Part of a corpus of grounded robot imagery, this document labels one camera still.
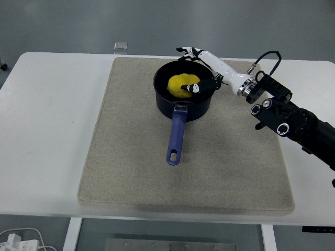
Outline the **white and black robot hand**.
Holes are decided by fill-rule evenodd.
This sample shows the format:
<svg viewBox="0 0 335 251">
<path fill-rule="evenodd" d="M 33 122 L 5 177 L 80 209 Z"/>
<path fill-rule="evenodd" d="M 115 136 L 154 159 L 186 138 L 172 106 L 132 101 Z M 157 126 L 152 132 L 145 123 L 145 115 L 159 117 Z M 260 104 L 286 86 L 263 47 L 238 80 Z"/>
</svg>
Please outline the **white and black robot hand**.
<svg viewBox="0 0 335 251">
<path fill-rule="evenodd" d="M 190 59 L 202 61 L 214 73 L 222 76 L 222 82 L 228 84 L 232 92 L 237 96 L 242 96 L 246 88 L 252 83 L 253 78 L 250 74 L 237 72 L 233 67 L 209 51 L 195 47 L 178 47 L 176 51 L 185 53 L 180 60 Z"/>
</svg>

